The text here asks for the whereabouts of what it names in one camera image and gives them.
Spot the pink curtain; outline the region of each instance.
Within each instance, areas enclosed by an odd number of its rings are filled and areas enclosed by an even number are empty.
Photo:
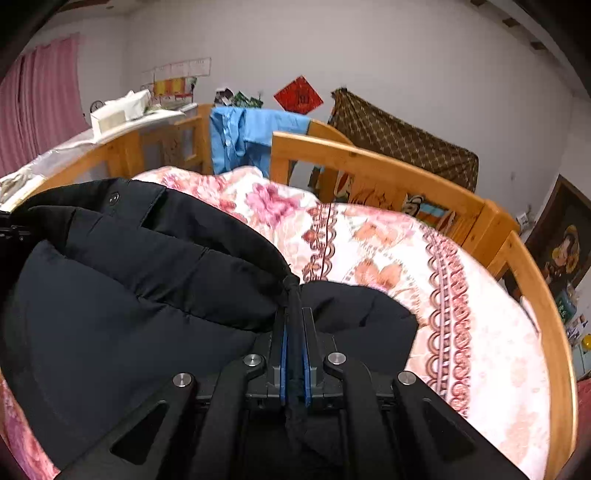
[[[79,35],[21,55],[0,85],[0,177],[88,129],[78,88]]]

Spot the hanging shirt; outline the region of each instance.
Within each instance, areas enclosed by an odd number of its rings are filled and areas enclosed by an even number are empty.
[[[217,175],[242,166],[258,168],[269,177],[274,131],[306,134],[310,118],[297,113],[259,108],[221,106],[212,109],[213,172]]]

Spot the pink floral quilt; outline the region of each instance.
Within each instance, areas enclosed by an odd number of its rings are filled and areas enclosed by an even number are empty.
[[[397,212],[321,204],[243,167],[220,176],[164,167],[142,173],[234,216],[272,242],[303,282],[377,288],[417,317],[407,368],[531,480],[548,455],[548,372],[535,320],[454,242]],[[58,470],[35,440],[4,379],[2,436],[26,473]]]

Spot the bed frame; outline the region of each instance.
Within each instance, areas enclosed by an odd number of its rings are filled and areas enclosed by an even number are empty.
[[[145,170],[143,148],[160,143],[165,163],[181,168],[213,172],[209,137],[212,105],[201,105],[197,116],[174,125],[140,133],[130,132],[89,151],[75,163],[47,179],[34,193],[73,183],[82,173],[106,162],[110,176],[132,178]],[[181,155],[181,139],[192,133],[193,151]],[[406,195],[426,194],[429,201],[455,212],[447,235],[478,260],[497,279],[513,272],[523,295],[530,301],[541,329],[541,342],[550,378],[550,450],[545,479],[553,480],[566,463],[576,443],[576,381],[570,347],[548,287],[530,253],[521,242],[518,225],[491,200],[485,200],[460,186],[367,150],[356,148],[339,131],[312,120],[307,135],[275,132],[271,147],[270,178],[288,184],[290,163],[307,161],[326,167],[320,181],[319,197],[333,200],[338,171],[354,176],[353,201],[364,191],[378,193],[391,210],[400,210]]]

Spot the cartoon picture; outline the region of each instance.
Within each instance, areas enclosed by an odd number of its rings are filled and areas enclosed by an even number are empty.
[[[565,274],[571,274],[579,264],[579,234],[574,225],[564,231],[562,241],[552,250],[550,259],[544,264],[542,275],[548,285]]]

